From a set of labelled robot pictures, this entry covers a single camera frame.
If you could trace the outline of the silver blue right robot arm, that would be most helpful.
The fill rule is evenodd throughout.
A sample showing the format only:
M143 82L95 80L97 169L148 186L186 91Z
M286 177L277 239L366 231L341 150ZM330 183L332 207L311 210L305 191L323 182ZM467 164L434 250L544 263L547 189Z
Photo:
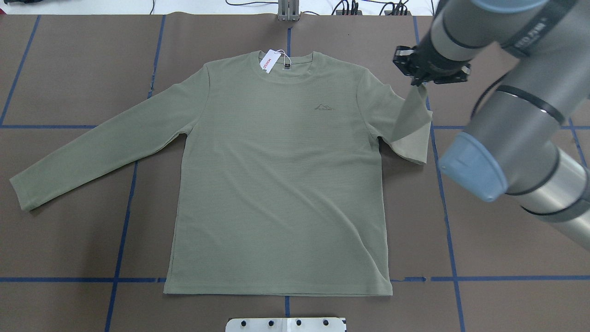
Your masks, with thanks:
M393 63L413 85L465 82L497 42L518 59L439 159L441 172L485 202L512 196L589 248L589 170L551 141L589 98L587 0L442 0L428 33Z

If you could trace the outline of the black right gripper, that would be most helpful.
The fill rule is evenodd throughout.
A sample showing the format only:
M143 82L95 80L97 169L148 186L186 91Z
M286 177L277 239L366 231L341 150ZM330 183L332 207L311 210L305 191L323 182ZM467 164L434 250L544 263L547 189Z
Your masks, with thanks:
M427 82L434 84L463 83L471 74L471 65L463 64L458 69L442 69L440 66L419 60L415 47L397 46L393 63L404 76L411 77L411 86Z

